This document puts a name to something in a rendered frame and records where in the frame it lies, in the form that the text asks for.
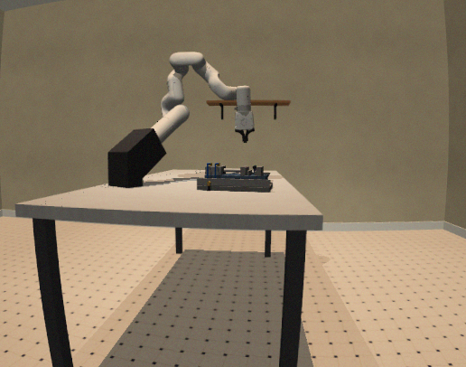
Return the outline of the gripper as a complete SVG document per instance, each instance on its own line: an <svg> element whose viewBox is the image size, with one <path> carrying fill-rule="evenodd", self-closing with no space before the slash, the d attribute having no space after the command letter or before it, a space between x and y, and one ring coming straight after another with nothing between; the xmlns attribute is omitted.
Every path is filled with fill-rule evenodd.
<svg viewBox="0 0 466 367"><path fill-rule="evenodd" d="M243 112L243 111L246 111L246 112ZM244 130L247 131L246 135L244 134ZM247 135L250 132L254 132L254 131L255 131L255 129L254 129L253 112L251 110L242 110L242 111L236 112L236 115L235 115L235 132L238 132L238 133L240 133L242 135L242 141L244 141L244 143L248 141Z"/></svg>

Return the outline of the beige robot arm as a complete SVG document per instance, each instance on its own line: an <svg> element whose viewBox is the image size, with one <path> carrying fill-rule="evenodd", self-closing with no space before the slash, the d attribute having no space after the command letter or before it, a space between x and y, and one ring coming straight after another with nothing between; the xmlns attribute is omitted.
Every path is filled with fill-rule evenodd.
<svg viewBox="0 0 466 367"><path fill-rule="evenodd" d="M168 93L161 102L163 118L154 126L161 143L182 123L190 112L181 105L184 101L182 78L189 66L209 83L210 89L223 100L237 100L237 111L251 110L250 88L248 86L229 87L219 80L219 73L210 66L199 52L176 52L170 57L174 70L167 78ZM245 106L243 106L245 105ZM169 112L169 113L168 113Z"/></svg>

